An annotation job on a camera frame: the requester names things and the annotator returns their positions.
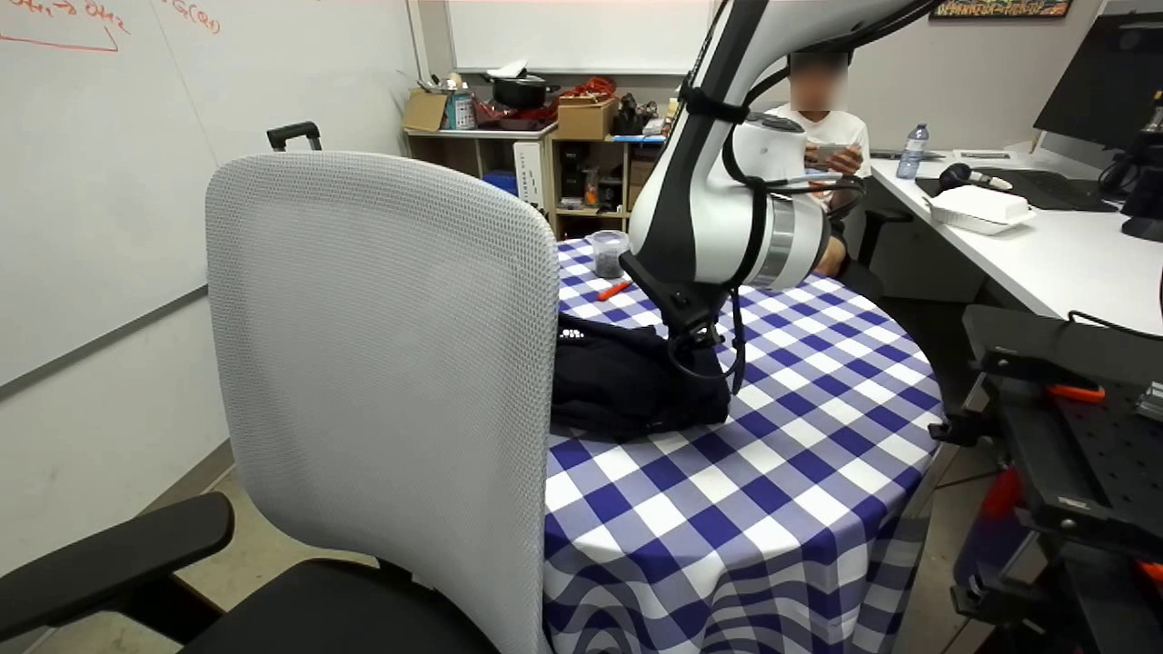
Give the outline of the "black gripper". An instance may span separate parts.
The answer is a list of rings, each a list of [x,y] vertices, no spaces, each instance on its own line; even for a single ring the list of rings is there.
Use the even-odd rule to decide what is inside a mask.
[[[695,382],[742,386],[742,364],[721,364],[721,315],[742,315],[739,291],[725,285],[669,285],[647,266],[638,269],[640,287],[661,309],[669,360]]]

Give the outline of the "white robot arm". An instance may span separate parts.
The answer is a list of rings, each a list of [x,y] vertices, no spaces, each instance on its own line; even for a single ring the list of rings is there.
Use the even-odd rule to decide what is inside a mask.
[[[805,194],[714,169],[730,157],[733,131],[762,77],[798,49],[874,43],[937,0],[721,0],[698,60],[679,89],[679,115],[645,183],[623,269],[659,306],[669,360],[687,379],[721,379],[715,324],[742,285],[798,287],[822,258],[829,222]]]

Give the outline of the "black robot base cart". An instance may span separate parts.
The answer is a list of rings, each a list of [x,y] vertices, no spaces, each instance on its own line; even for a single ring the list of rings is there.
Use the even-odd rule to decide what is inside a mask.
[[[973,386],[933,435],[999,447],[954,568],[977,654],[1163,654],[1163,342],[970,306]]]

